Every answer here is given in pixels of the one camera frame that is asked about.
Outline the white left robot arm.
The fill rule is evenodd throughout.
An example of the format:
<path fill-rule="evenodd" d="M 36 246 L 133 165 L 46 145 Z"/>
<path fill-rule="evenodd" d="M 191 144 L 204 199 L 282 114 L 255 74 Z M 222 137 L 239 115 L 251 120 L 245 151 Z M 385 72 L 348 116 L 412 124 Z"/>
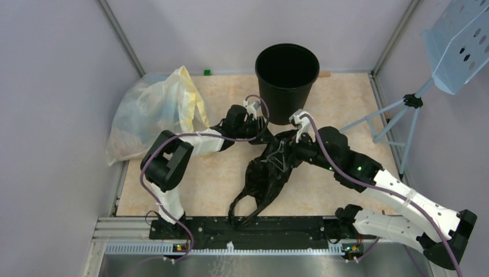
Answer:
<path fill-rule="evenodd" d="M 162 131 L 144 156 L 140 169 L 142 187 L 155 199 L 163 231 L 179 238 L 185 231 L 180 184 L 192 157 L 222 152 L 237 142 L 256 142 L 268 129 L 268 105 L 259 96 L 250 103 L 230 107 L 225 118 L 204 131 L 175 134 Z"/>

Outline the black plastic trash bag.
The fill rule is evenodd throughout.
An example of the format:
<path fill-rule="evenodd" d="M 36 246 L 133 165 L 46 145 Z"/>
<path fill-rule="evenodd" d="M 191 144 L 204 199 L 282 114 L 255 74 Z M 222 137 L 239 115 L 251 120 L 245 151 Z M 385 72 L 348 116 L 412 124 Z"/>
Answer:
<path fill-rule="evenodd" d="M 276 135 L 268 133 L 261 138 L 260 143 L 266 147 L 248 163 L 244 187 L 228 210 L 229 223 L 234 229 L 247 226 L 267 208 L 280 194 L 293 169 L 301 164 L 295 155 L 295 136 L 296 132 L 289 130 Z M 246 196 L 255 199 L 257 208 L 244 219 L 238 219 L 235 208 Z"/>

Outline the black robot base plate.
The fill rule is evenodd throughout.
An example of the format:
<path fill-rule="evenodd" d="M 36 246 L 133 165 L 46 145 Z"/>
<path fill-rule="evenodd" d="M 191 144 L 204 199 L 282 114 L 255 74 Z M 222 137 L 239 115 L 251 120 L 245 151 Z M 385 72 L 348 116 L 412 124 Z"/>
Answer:
<path fill-rule="evenodd" d="M 237 250 L 326 249 L 342 239 L 358 241 L 352 226 L 332 216 L 259 216 L 245 227 L 232 227 L 224 216 L 187 217 L 184 226 L 162 219 L 151 222 L 149 239 L 193 243 L 194 250 L 222 249 L 231 242 Z"/>

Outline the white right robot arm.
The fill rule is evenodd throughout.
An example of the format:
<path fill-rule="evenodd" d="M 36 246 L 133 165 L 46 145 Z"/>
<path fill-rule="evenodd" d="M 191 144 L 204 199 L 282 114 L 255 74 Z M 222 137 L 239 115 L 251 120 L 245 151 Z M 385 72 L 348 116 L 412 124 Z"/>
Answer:
<path fill-rule="evenodd" d="M 338 230 L 346 238 L 374 235 L 422 253 L 433 264 L 456 271 L 477 216 L 446 208 L 404 184 L 373 158 L 350 149 L 336 128 L 318 129 L 312 116 L 298 110 L 289 118 L 296 128 L 292 149 L 296 160 L 330 170 L 343 186 L 372 197 L 397 212 L 383 215 L 348 205 L 337 211 Z"/>

